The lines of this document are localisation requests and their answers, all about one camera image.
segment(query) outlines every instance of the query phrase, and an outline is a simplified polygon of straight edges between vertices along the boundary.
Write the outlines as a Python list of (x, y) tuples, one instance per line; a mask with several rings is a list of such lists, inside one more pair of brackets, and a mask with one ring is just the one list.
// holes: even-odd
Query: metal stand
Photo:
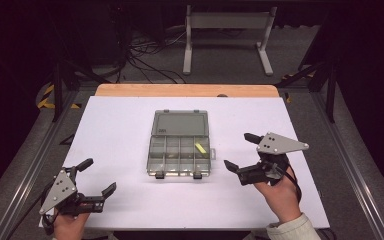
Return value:
[(186, 48), (183, 64), (183, 74), (191, 73), (192, 64), (192, 28), (245, 28), (264, 29), (264, 37), (257, 42), (258, 53), (263, 64), (266, 75), (273, 75), (266, 46), (276, 16), (276, 7), (270, 12), (260, 13), (215, 13), (215, 12), (192, 12), (191, 6), (186, 10)]

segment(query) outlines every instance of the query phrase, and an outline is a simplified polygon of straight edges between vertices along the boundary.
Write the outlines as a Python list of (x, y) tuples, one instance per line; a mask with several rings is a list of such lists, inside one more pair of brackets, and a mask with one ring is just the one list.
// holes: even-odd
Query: human hand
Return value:
[(54, 233), (57, 240), (80, 240), (83, 236), (84, 226), (90, 213), (71, 215), (59, 215), (55, 209), (57, 218), (54, 222)]
[[(290, 167), (287, 169), (287, 172), (295, 178)], [(279, 218), (281, 224), (301, 216), (296, 187), (287, 177), (283, 176), (274, 186), (269, 186), (265, 182), (254, 183), (254, 186), (263, 194), (267, 204), (276, 214), (277, 218)]]

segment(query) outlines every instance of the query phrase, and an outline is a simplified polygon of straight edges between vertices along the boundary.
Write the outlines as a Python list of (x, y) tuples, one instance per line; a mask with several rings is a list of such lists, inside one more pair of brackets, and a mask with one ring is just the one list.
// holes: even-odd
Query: white sleeve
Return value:
[(267, 226), (267, 234), (271, 240), (320, 240), (310, 219), (304, 213), (299, 218), (284, 224), (270, 224)]

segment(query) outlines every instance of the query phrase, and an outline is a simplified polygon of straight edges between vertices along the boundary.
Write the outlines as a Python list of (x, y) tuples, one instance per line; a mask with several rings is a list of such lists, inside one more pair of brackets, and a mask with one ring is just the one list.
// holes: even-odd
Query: white table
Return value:
[[(166, 177), (146, 172), (155, 110), (208, 111), (210, 143), (217, 153), (211, 175)], [(100, 195), (112, 182), (117, 190), (104, 212), (92, 214), (88, 228), (108, 230), (252, 230), (277, 218), (252, 185), (241, 186), (224, 159), (240, 167), (258, 161), (256, 145), (246, 132), (268, 131), (297, 139), (282, 98), (214, 97), (91, 97), (64, 162), (77, 165), (87, 158), (94, 164), (77, 174), (77, 186), (86, 196)], [(299, 139), (311, 148), (311, 139)], [(315, 228), (329, 223), (301, 151), (287, 154), (302, 189), (301, 210)]]

